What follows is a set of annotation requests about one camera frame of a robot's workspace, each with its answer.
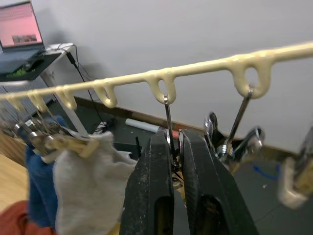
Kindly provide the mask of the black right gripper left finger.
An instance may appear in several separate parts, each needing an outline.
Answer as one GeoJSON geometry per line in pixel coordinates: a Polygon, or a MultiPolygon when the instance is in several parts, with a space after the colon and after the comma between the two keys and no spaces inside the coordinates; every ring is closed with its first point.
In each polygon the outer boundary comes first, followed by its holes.
{"type": "Polygon", "coordinates": [[[174,189],[166,132],[152,135],[129,177],[121,235],[171,235],[174,189]]]}

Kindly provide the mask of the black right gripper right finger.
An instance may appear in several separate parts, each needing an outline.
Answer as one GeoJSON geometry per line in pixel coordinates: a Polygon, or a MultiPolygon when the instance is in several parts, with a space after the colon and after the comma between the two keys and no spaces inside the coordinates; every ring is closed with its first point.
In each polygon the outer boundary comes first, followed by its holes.
{"type": "Polygon", "coordinates": [[[184,130],[182,134],[182,174],[190,234],[258,234],[231,173],[198,133],[184,130]]]}

